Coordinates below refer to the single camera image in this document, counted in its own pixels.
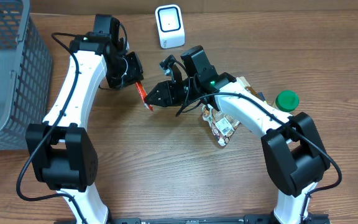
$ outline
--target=green cap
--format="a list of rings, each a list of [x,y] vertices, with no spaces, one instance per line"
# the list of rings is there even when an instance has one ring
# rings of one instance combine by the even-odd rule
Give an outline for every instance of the green cap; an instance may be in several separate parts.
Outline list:
[[[280,111],[291,112],[299,105],[299,96],[291,90],[282,91],[276,98],[276,106]]]

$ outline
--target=white device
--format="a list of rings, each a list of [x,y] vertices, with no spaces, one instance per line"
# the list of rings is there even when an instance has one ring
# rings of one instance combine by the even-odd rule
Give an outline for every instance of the white device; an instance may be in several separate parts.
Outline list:
[[[155,10],[158,36],[163,49],[185,44],[185,28],[179,6],[175,4],[160,6]]]

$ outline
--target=orange marker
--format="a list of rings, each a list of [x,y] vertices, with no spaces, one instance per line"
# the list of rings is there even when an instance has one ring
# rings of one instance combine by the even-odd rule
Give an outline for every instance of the orange marker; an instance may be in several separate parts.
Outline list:
[[[145,98],[147,96],[147,93],[146,91],[144,90],[144,87],[143,85],[141,84],[141,82],[135,82],[135,85],[136,85],[136,89],[137,91],[139,92],[139,95],[140,97],[142,97],[142,100],[143,100],[143,103],[144,103],[144,106],[149,109],[150,111],[153,111],[153,107],[151,105],[148,105],[145,101]]]

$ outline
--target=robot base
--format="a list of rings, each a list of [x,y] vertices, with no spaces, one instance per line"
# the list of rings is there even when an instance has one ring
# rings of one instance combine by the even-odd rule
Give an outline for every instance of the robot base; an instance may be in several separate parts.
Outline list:
[[[313,215],[309,213],[305,221],[306,224],[330,224],[328,215]],[[76,224],[76,221],[55,222],[55,224]],[[107,224],[280,224],[270,215],[245,215],[244,217],[224,217],[224,218],[166,218],[156,220],[140,220],[140,218],[109,218]]]

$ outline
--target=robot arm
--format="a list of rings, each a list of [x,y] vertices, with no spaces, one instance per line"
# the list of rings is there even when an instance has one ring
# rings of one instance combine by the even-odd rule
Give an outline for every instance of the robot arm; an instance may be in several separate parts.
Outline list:
[[[107,74],[107,66],[103,55],[95,55],[94,52],[81,50],[75,53],[75,57],[80,64],[81,73],[78,77],[74,94],[65,111],[66,116],[60,120],[58,126],[69,127],[71,123],[76,123],[79,128],[87,130],[92,102],[100,83]],[[44,122],[53,124],[56,121],[73,85],[75,69],[73,57],[70,57],[66,79],[56,102],[44,118]]]
[[[111,16],[96,15],[94,31],[78,35],[70,43],[80,74],[65,114],[50,138],[37,151],[32,160],[35,176],[51,190],[70,194],[75,198],[87,223],[110,223],[111,214],[102,203],[94,184],[98,170],[98,156],[86,133],[88,116],[96,91],[104,77],[109,87],[121,88],[143,80],[142,65],[134,52],[126,54],[127,40],[119,40],[120,23]],[[42,124],[30,124],[25,138],[32,154],[51,128],[73,86],[76,66],[73,57],[59,96]],[[54,149],[64,142],[66,149]],[[76,207],[65,198],[76,221],[82,224]]]
[[[324,172],[329,168],[329,161],[317,149],[299,141],[288,128],[296,129],[325,151],[313,120],[305,113],[292,116],[276,110],[249,93],[230,74],[218,75],[202,46],[193,47],[181,55],[190,82],[188,79],[181,80],[180,72],[172,63],[174,59],[170,55],[160,64],[164,73],[172,76],[172,80],[157,84],[145,98],[146,102],[157,106],[178,106],[187,104],[185,99],[188,95],[189,101],[200,99],[202,103],[239,120],[261,139],[267,172],[279,189],[277,206],[270,218],[271,223],[300,223],[305,194],[314,189],[317,182],[323,178]],[[240,93],[253,103],[238,96],[213,95],[214,93]],[[285,125],[271,119],[255,104],[273,114]],[[292,151],[287,145],[291,141],[300,142]],[[302,217],[309,218],[307,210]]]

